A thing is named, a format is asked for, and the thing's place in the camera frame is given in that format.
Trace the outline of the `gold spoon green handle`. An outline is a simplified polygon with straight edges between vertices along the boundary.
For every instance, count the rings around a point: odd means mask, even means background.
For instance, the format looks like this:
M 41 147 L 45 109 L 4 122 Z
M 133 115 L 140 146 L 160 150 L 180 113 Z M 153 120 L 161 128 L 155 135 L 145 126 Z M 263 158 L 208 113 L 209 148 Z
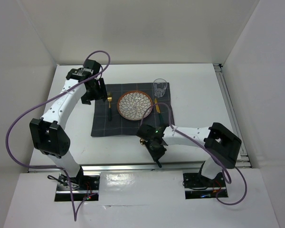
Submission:
M 159 159 L 165 154 L 166 149 L 157 142 L 150 142 L 144 139 L 140 139 L 140 144 L 146 147 L 153 161 L 157 164 L 159 168 L 161 168 L 162 165 Z

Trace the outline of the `gold fork green handle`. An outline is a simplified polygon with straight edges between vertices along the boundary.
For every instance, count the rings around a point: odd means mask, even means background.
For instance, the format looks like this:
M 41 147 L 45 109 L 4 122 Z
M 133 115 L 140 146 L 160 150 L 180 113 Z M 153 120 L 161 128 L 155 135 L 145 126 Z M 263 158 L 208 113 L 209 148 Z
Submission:
M 109 93 L 107 94 L 107 100 L 108 100 L 108 103 L 109 103 L 109 108 L 108 108 L 108 121 L 111 121 L 111 120 L 112 120 L 112 109 L 111 109 L 111 102 L 112 102 L 112 99 L 113 99 L 112 93 L 109 92 Z

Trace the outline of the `dark checked cloth napkin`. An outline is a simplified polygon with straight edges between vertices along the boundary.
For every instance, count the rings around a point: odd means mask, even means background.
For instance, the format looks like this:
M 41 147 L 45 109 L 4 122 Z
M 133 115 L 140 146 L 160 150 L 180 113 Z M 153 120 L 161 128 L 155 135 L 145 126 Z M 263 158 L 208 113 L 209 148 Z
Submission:
M 136 135 L 137 130 L 140 126 L 140 120 L 132 121 L 123 118 L 117 109 L 117 102 L 119 98 L 129 91 L 142 91 L 150 96 L 154 101 L 153 83 L 129 83 L 129 84 L 107 84 L 107 92 L 112 93 L 112 120 L 108 120 L 108 101 L 103 102 L 102 100 L 95 101 L 95 110 L 93 117 L 93 124 L 91 130 L 92 137 L 107 137 L 116 135 Z M 170 83 L 167 83 L 167 88 L 163 97 L 157 98 L 159 103 L 168 104 L 171 107 L 171 94 L 170 94 Z M 162 115 L 163 123 L 168 124 L 168 109 L 164 105 L 160 105 L 160 112 Z M 144 124 L 158 127 L 160 123 L 159 115 L 155 110 L 151 111 L 147 117 L 143 120 Z

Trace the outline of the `gold knife green handle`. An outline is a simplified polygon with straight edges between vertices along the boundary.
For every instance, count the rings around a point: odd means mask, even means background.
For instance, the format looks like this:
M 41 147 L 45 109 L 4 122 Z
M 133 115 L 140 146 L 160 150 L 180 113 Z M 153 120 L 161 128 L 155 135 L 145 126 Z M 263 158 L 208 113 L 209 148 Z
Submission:
M 161 114 L 161 111 L 160 111 L 160 108 L 159 108 L 159 105 L 158 105 L 158 101 L 157 101 L 156 98 L 154 99 L 154 103 L 155 103 L 155 108 L 156 108 L 156 111 L 158 113 L 158 117 L 159 117 L 159 120 L 160 120 L 160 125 L 162 125 L 164 122 L 163 122 L 162 114 Z

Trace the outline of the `patterned round plate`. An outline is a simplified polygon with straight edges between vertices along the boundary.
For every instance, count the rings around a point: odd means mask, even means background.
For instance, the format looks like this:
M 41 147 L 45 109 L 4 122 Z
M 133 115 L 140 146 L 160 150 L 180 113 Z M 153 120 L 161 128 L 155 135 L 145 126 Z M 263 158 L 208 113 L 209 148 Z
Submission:
M 129 91 L 119 98 L 117 110 L 123 118 L 138 121 L 151 113 L 152 105 L 152 99 L 145 92 Z

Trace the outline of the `clear drinking glass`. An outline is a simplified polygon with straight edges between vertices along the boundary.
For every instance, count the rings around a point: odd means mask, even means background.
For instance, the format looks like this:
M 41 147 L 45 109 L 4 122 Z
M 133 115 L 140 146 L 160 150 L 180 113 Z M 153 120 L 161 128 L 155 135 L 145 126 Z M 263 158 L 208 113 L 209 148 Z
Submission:
M 153 82 L 153 91 L 156 97 L 163 97 L 167 89 L 168 83 L 162 78 L 155 79 Z

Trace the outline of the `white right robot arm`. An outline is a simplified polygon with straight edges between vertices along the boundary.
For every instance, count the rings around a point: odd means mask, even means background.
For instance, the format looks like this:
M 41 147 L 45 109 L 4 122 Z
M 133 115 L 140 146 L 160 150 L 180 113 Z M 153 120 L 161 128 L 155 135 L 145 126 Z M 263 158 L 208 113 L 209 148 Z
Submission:
M 220 123 L 210 127 L 190 128 L 163 124 L 157 128 L 142 124 L 136 136 L 147 148 L 153 161 L 162 167 L 159 159 L 165 154 L 166 147 L 185 145 L 199 147 L 210 158 L 200 168 L 198 181 L 202 186 L 209 186 L 218 173 L 222 173 L 225 182 L 231 183 L 228 169 L 235 168 L 242 141 Z

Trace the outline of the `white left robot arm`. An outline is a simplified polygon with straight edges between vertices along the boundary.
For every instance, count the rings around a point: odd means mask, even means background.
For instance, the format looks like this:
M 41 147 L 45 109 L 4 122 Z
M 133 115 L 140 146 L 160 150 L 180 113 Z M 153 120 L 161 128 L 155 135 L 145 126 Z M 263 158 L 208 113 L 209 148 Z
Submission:
M 93 100 L 107 99 L 103 78 L 95 77 L 101 70 L 102 66 L 94 60 L 85 61 L 81 68 L 71 69 L 60 97 L 39 119 L 33 118 L 29 124 L 35 149 L 49 157 L 56 166 L 63 168 L 63 176 L 75 190 L 84 185 L 85 178 L 82 167 L 69 151 L 71 141 L 65 127 L 79 101 L 89 105 Z

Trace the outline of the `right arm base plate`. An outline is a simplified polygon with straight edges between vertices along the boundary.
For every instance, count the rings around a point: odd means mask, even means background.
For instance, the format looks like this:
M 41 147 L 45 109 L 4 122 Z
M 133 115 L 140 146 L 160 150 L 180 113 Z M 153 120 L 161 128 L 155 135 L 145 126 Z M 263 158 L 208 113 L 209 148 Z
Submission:
M 182 184 L 187 200 L 215 198 L 217 193 L 219 198 L 228 198 L 226 182 L 221 172 L 213 180 L 202 177 L 199 173 L 184 173 Z

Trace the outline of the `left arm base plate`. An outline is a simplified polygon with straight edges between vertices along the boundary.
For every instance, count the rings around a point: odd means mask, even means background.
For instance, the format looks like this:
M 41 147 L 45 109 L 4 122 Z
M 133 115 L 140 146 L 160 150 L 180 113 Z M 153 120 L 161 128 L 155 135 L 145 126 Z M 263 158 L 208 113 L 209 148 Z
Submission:
M 48 175 L 49 180 L 55 181 L 57 184 L 55 193 L 55 202 L 71 201 L 70 187 L 67 178 L 60 174 L 58 178 Z M 74 201 L 98 201 L 99 198 L 100 175 L 84 176 L 81 184 L 71 183 Z

